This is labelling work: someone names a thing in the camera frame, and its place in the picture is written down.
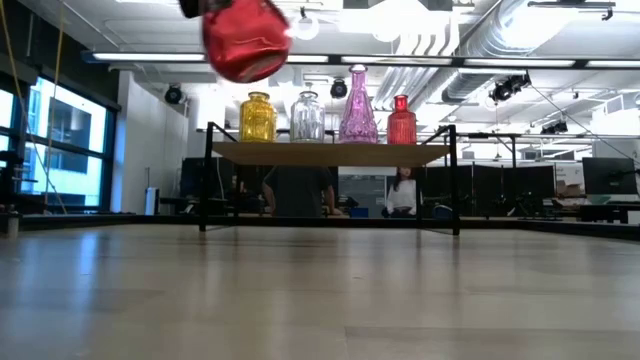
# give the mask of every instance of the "yellow vase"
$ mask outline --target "yellow vase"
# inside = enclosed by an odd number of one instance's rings
[[[269,104],[269,95],[250,92],[249,100],[240,107],[240,140],[243,142],[275,142],[275,108]]]

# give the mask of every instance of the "black cable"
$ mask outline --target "black cable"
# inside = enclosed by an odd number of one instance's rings
[[[587,133],[593,135],[596,137],[596,139],[602,141],[604,144],[606,144],[608,147],[612,148],[615,152],[617,152],[618,154],[624,156],[627,159],[630,159],[631,161],[633,161],[634,164],[636,164],[636,166],[640,166],[640,162],[638,162],[636,159],[632,158],[631,156],[625,154],[624,152],[622,152],[621,150],[619,150],[618,148],[616,148],[615,146],[609,144],[608,141],[606,141],[605,139],[601,138],[600,135],[594,133],[593,131],[589,130],[586,126],[580,124],[580,122],[578,122],[576,119],[574,119],[573,117],[571,117],[571,115],[569,115],[566,111],[562,110],[560,107],[558,107],[558,105],[556,105],[553,101],[551,101],[551,99],[549,99],[546,95],[544,95],[542,92],[540,92],[540,90],[538,90],[535,86],[531,85],[531,88],[533,90],[535,90],[540,96],[542,96],[542,98],[544,98],[545,100],[547,100],[547,102],[549,104],[551,104],[553,107],[555,107],[560,114],[563,114],[564,116],[568,117],[571,121],[573,121],[574,123],[576,123],[578,126],[580,126],[581,128],[583,128]]]

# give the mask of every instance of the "yellow cable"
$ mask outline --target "yellow cable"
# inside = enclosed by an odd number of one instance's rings
[[[7,26],[7,15],[6,15],[5,9],[4,9],[4,0],[0,0],[0,17],[2,18],[2,27],[3,27],[3,30],[4,30],[5,42],[7,43],[7,53],[9,55],[9,63],[11,64],[11,71],[13,72],[13,82],[14,82],[14,84],[16,86],[16,91],[18,93],[18,100],[20,101],[20,108],[22,110],[22,121],[27,126],[27,130],[28,130],[29,136],[31,137],[31,142],[33,143],[33,150],[36,153],[36,157],[38,158],[38,162],[40,163],[40,166],[42,166],[42,168],[45,169],[44,162],[42,161],[42,157],[40,157],[40,153],[38,152],[38,147],[36,146],[36,142],[34,141],[34,138],[33,138],[33,133],[31,131],[31,126],[29,125],[29,120],[27,119],[27,108],[26,108],[26,106],[24,104],[24,99],[22,98],[22,91],[20,90],[20,83],[19,83],[19,80],[18,80],[18,71],[16,70],[16,63],[15,63],[15,59],[13,57],[13,48],[11,46],[11,37],[9,36],[9,28]],[[53,189],[53,191],[55,192],[55,194],[56,194],[56,196],[58,198],[58,202],[60,202],[60,205],[62,206],[62,211],[66,215],[67,214],[67,209],[64,207],[64,204],[62,203],[62,200],[60,199],[60,195],[56,191],[55,186],[53,186],[53,183],[51,183],[51,180],[49,179],[48,176],[47,176],[47,184],[51,185],[51,188]]]
[[[51,101],[53,102],[51,110],[49,110],[49,146],[47,146],[47,184],[44,191],[44,206],[49,206],[49,174],[51,173],[51,145],[53,142],[53,128],[55,125],[55,107],[58,100],[56,94],[58,91],[58,77],[60,75],[60,57],[62,55],[62,39],[64,38],[64,5],[60,4],[60,33],[58,35],[58,53],[56,56],[56,72],[53,78],[53,96]]]

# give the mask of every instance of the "dark shirt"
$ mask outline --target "dark shirt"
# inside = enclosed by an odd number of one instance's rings
[[[322,191],[331,186],[329,169],[276,166],[264,182],[273,189],[276,216],[322,217]]]

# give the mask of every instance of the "blurry red object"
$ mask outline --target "blurry red object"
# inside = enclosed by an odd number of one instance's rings
[[[202,17],[204,46],[214,70],[227,80],[250,83],[287,61],[287,19],[269,0],[232,0]]]

